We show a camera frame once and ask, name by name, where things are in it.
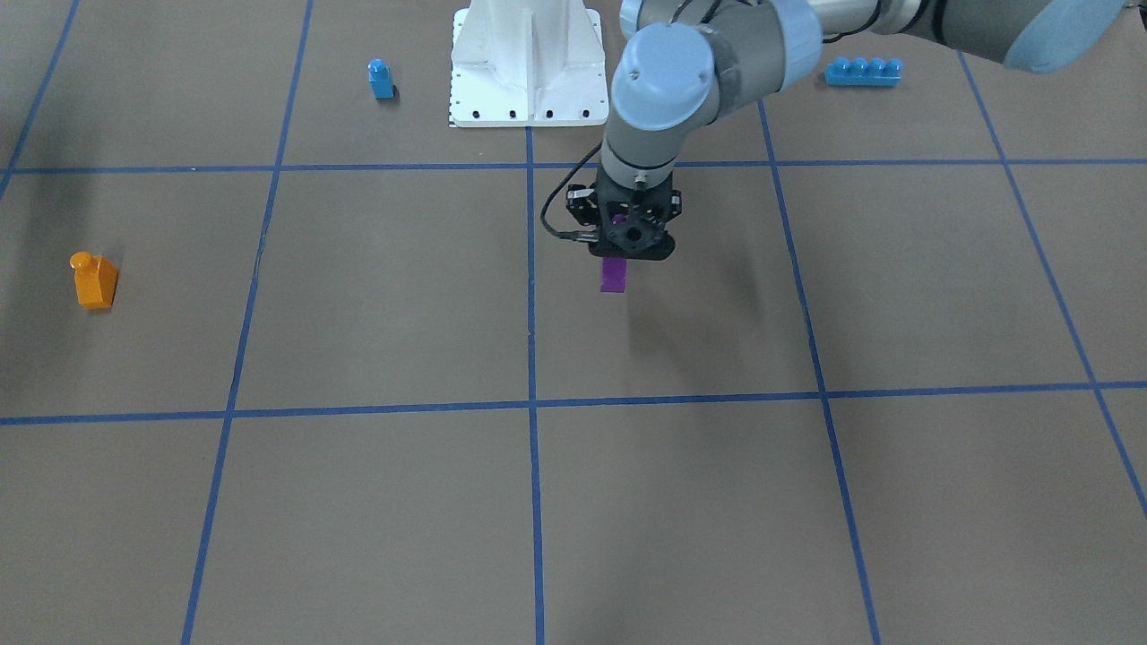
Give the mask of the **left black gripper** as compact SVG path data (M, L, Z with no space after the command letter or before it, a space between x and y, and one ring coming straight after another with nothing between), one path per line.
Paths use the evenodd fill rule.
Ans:
M623 261L668 261L676 248L665 226L682 212L681 192L673 176L656 186L635 189L616 184L602 171L590 186L565 188L565 209L590 233L576 234L590 254Z

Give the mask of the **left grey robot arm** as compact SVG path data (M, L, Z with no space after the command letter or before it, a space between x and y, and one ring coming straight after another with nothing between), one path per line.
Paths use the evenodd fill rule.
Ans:
M1093 47L1121 1L625 1L596 178L554 191L578 223L553 238L601 258L665 261L682 212L677 156L693 132L804 79L824 46L873 31L1025 73L1053 73Z

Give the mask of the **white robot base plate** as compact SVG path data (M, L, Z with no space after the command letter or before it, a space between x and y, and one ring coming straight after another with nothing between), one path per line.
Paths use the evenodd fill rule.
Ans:
M471 1L452 26L448 126L582 127L608 119L601 17L582 1Z

